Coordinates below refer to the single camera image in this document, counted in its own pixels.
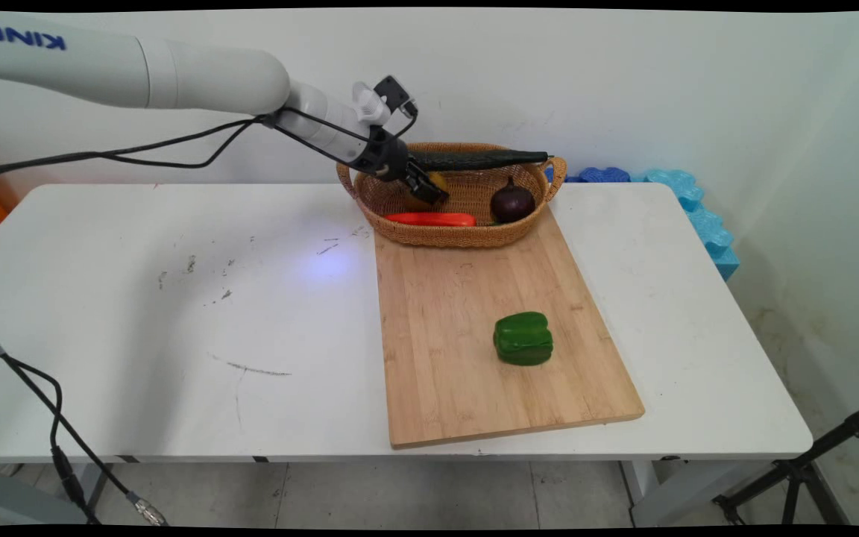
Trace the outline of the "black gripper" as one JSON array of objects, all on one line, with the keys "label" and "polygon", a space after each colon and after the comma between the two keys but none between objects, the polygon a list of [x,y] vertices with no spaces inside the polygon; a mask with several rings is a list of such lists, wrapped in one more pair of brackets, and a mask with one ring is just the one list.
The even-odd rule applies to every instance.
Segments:
[{"label": "black gripper", "polygon": [[442,175],[423,170],[416,160],[409,160],[406,143],[384,127],[369,127],[369,140],[359,156],[359,171],[381,181],[403,181],[406,194],[420,205],[434,207],[446,203],[450,194],[433,178]]}]

